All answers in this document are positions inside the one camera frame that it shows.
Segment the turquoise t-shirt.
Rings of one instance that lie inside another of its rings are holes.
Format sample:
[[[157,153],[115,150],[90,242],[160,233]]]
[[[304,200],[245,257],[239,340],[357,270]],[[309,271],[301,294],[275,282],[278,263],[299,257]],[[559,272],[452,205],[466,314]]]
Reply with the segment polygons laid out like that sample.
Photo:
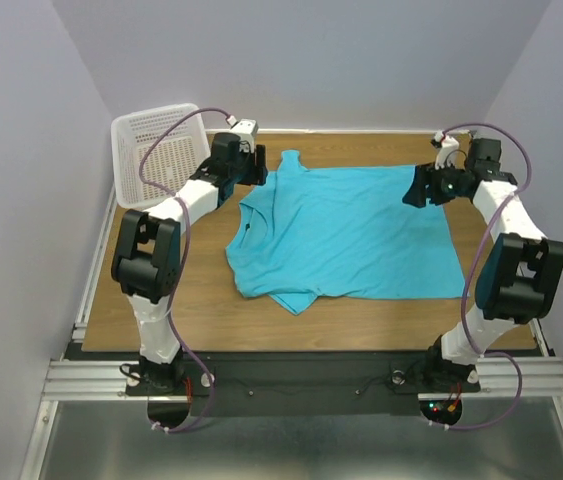
[[[464,276],[443,208],[402,202],[414,170],[307,168],[298,151],[284,151],[239,203],[226,248],[237,290],[294,315],[320,297],[460,297]]]

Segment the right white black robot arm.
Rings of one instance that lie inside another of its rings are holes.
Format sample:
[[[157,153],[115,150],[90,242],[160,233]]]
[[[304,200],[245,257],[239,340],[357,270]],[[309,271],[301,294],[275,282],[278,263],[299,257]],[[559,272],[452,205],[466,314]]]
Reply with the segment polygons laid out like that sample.
[[[438,131],[431,143],[436,158],[416,166],[403,203],[423,208],[466,198],[493,242],[488,254],[476,254],[465,280],[474,303],[461,304],[459,322],[437,338],[421,366],[423,384],[443,390],[477,383],[475,364],[498,338],[549,313],[563,271],[563,243],[548,239],[530,218],[521,185],[501,169],[500,141],[471,140],[461,167],[454,137]]]

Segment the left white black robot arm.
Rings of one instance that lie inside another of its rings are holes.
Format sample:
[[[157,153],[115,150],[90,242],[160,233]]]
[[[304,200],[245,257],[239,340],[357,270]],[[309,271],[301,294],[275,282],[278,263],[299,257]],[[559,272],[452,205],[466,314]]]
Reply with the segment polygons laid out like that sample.
[[[138,365],[121,369],[129,387],[171,394],[182,386],[181,341],[172,331],[171,311],[191,225],[220,208],[235,186],[265,183],[265,147],[255,138],[237,127],[215,135],[209,157],[178,192],[123,215],[111,276],[130,303],[140,338]]]

